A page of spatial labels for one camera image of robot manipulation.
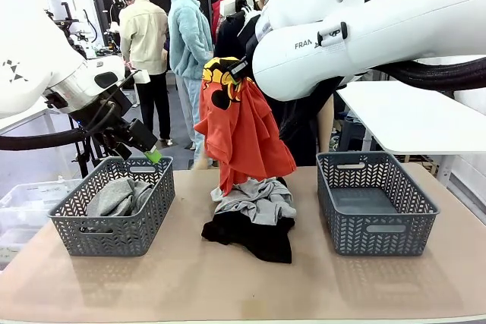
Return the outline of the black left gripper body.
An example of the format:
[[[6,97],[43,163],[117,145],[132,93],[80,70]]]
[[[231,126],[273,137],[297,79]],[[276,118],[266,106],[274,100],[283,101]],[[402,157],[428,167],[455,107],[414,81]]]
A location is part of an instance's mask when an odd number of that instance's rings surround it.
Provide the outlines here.
[[[119,143],[130,146],[129,126],[119,112],[109,113],[109,110],[105,109],[93,119],[93,139],[104,146],[117,146]]]

